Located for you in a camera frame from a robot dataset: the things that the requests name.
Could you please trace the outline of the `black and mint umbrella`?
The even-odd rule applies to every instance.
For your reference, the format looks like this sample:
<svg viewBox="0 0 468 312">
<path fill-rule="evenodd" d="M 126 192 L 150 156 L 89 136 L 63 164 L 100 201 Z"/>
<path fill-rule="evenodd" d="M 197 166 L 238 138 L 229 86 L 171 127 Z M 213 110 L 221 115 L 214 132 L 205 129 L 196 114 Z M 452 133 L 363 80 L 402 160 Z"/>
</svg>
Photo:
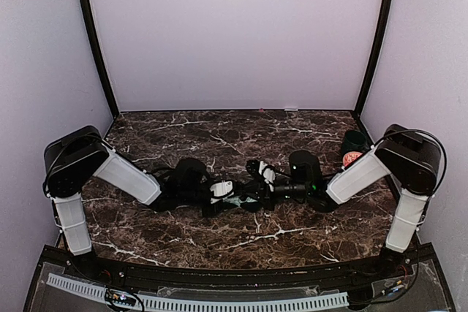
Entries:
<svg viewBox="0 0 468 312">
<path fill-rule="evenodd" d="M 251 198 L 248 196 L 231 196 L 226 197 L 223 199 L 223 203 L 233 205 L 235 207 L 240 208 L 261 208 L 263 205 L 262 203 L 255 198 Z"/>
</svg>

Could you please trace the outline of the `dark green mug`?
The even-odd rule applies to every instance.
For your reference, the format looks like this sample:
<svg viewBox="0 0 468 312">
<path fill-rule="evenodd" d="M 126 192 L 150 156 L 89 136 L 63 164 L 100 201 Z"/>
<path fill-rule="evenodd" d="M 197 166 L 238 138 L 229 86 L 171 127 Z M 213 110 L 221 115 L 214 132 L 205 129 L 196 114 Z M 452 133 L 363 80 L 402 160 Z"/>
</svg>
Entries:
<svg viewBox="0 0 468 312">
<path fill-rule="evenodd" d="M 344 139 L 341 144 L 341 154 L 344 155 L 351 151 L 364 153 L 368 148 L 366 136 L 357 130 L 347 130 L 344 133 Z"/>
</svg>

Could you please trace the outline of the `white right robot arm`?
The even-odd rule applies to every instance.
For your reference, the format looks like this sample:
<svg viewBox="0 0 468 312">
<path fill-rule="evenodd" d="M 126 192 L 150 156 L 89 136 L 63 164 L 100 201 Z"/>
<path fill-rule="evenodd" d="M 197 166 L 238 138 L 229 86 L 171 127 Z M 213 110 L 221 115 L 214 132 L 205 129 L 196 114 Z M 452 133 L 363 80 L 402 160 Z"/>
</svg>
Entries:
<svg viewBox="0 0 468 312">
<path fill-rule="evenodd" d="M 384 249 L 402 254 L 424 222 L 447 162 L 445 147 L 434 135 L 393 124 L 370 149 L 332 176 L 324 176 L 319 159 L 305 150 L 290 154 L 290 173 L 284 180 L 277 179 L 273 166 L 248 161 L 246 169 L 253 179 L 239 194 L 240 206 L 251 212 L 272 210 L 279 199 L 290 198 L 308 203 L 317 212 L 331 213 L 380 179 L 393 176 L 401 194 Z"/>
</svg>

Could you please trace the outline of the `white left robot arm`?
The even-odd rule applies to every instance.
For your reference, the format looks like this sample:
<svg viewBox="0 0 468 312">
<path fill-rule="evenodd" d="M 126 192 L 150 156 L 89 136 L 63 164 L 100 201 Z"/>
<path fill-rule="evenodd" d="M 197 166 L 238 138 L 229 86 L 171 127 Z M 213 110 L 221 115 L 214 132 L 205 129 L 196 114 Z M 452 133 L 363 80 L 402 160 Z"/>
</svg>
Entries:
<svg viewBox="0 0 468 312">
<path fill-rule="evenodd" d="M 44 162 L 42 190 L 53 203 L 57 224 L 73 256 L 93 250 L 81 195 L 91 178 L 109 183 L 156 212 L 183 205 L 216 212 L 235 192 L 234 182 L 214 181 L 204 163 L 193 158 L 181 160 L 156 177 L 122 156 L 94 126 L 85 126 L 49 144 Z"/>
</svg>

